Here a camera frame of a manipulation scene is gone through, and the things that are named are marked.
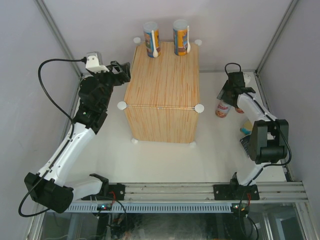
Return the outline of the blue rectangular tin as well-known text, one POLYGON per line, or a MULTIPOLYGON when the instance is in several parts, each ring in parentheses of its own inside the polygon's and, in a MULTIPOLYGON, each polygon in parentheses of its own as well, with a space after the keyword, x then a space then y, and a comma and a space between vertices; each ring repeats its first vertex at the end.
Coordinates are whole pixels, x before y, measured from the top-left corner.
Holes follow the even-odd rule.
POLYGON ((249 143, 250 143, 250 137, 251 135, 245 135, 244 137, 242 137, 239 142, 242 146, 242 148, 244 149, 246 155, 249 157, 249 143))

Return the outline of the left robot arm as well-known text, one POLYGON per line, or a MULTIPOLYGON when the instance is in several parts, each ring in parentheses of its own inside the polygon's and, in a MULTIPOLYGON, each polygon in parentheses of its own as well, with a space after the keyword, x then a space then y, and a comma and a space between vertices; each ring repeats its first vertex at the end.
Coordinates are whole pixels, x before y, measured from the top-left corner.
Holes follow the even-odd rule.
POLYGON ((109 180, 92 173, 85 180, 67 186, 67 178, 78 156, 97 135, 108 114, 108 106, 114 87, 130 82, 130 63, 111 61, 110 65, 88 67, 89 75, 79 84, 79 106, 64 140, 37 172, 29 172, 24 178, 27 196, 44 206, 47 211, 63 213, 70 204, 87 196, 104 200, 109 196, 109 180))

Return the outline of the blue yellow can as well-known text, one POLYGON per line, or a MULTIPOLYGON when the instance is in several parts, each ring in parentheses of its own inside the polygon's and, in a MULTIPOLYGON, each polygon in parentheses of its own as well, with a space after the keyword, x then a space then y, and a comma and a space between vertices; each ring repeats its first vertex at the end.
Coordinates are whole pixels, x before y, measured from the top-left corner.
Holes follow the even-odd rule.
POLYGON ((178 19, 173 23, 174 53, 177 56, 185 56, 191 51, 190 26, 184 19, 178 19))

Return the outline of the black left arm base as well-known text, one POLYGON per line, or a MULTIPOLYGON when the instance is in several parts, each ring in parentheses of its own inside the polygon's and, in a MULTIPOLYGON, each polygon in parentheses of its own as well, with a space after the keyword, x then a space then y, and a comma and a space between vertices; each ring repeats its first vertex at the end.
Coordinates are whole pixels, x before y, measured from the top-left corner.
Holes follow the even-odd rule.
POLYGON ((109 197, 118 201, 123 201, 125 198, 125 190, 126 186, 122 183, 109 183, 109 179, 98 175, 96 173, 92 173, 89 175, 95 179, 98 179, 102 182, 99 193, 90 194, 81 198, 83 201, 88 201, 91 199, 102 200, 105 197, 109 197))

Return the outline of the white red label can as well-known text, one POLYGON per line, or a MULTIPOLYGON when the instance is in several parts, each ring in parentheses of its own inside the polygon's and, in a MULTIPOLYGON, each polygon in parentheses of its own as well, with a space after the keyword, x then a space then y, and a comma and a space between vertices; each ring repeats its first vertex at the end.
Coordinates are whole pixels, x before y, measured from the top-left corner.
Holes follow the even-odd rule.
POLYGON ((235 108, 236 112, 239 114, 244 114, 244 111, 240 108, 235 108))
POLYGON ((230 104, 224 102, 223 100, 220 100, 216 107, 215 114, 219 118, 225 118, 228 115, 231 107, 232 106, 230 104))

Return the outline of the gold rectangular tin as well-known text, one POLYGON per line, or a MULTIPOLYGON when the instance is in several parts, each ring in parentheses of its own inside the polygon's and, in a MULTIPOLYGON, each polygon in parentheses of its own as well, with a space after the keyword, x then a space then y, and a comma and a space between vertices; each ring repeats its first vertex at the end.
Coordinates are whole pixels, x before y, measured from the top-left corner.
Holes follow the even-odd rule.
POLYGON ((249 120, 247 120, 240 128, 240 131, 245 135, 250 135, 252 130, 253 130, 253 124, 249 120))

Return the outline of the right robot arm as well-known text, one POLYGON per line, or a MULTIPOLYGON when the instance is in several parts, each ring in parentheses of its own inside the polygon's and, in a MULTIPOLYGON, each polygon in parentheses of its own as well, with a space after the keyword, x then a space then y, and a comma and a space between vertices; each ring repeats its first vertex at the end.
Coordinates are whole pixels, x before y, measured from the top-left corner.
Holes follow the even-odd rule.
POLYGON ((256 91, 246 86, 242 71, 226 72, 227 80, 217 98, 242 110, 252 124, 247 154, 253 162, 235 173, 236 183, 229 187, 230 195, 237 200, 248 193, 247 186, 254 185, 265 168, 282 167, 290 163, 289 123, 272 115, 256 99, 256 91))

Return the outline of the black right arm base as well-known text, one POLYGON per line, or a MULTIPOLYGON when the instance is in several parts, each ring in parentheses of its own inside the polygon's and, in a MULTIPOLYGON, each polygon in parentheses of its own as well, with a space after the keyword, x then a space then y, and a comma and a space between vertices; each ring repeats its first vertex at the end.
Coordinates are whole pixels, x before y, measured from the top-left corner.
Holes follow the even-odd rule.
POLYGON ((240 183, 235 172, 229 183, 213 185, 214 199, 216 201, 231 200, 260 200, 258 186, 250 180, 248 183, 240 183))

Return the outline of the blue can with spoon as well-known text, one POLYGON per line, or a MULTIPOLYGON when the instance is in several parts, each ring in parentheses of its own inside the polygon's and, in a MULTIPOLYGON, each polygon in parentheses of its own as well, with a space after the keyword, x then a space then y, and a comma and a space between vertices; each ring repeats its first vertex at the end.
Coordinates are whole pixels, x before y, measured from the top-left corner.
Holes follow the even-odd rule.
POLYGON ((149 21, 143 24, 143 33, 147 55, 157 58, 161 54, 159 27, 156 22, 149 21))

